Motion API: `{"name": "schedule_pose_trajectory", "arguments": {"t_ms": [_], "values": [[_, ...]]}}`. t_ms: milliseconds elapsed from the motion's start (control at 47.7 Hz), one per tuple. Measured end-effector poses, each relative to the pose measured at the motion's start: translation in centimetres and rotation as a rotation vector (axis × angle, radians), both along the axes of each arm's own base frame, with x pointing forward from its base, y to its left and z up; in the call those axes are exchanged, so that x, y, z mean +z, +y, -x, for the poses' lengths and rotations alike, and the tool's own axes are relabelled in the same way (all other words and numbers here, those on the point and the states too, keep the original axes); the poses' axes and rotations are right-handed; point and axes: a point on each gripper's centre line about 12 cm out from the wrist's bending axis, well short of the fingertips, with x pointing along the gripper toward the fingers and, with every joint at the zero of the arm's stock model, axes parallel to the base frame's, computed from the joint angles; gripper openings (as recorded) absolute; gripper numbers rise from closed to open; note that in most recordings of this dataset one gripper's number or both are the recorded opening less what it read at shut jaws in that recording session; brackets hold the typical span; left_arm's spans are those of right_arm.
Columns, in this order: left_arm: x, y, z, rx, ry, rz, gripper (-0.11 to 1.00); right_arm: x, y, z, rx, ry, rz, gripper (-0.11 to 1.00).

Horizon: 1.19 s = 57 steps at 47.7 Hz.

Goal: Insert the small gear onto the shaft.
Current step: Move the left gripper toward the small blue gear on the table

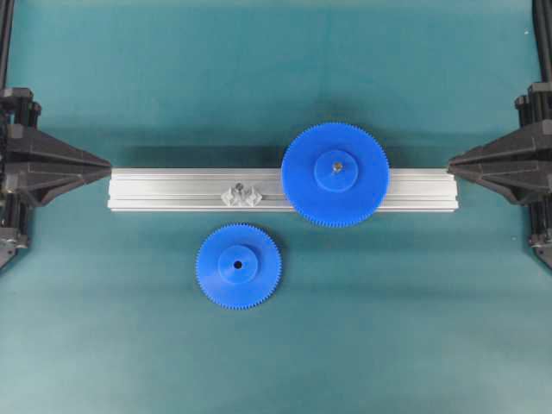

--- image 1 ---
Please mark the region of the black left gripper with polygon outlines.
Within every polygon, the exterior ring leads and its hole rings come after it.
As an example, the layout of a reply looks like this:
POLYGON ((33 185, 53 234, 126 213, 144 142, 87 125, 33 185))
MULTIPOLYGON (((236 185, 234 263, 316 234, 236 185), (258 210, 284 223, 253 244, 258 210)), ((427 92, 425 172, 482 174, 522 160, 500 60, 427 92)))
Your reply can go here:
POLYGON ((36 127, 41 106, 27 88, 1 90, 1 258, 28 248, 33 207, 110 176, 111 164, 36 127), (43 162, 12 163, 10 162, 43 162))

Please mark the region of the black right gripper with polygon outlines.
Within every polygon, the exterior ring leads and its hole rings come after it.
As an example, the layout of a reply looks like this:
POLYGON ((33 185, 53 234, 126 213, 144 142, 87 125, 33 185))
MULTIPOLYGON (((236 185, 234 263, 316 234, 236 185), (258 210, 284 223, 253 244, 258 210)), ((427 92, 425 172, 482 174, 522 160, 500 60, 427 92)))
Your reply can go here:
POLYGON ((527 205, 529 244, 538 259, 551 258, 551 195, 544 195, 544 170, 538 166, 469 166, 485 163, 540 160, 544 156, 544 126, 551 119, 551 83, 533 83, 515 100, 522 127, 449 160, 448 171, 503 196, 509 203, 527 205))

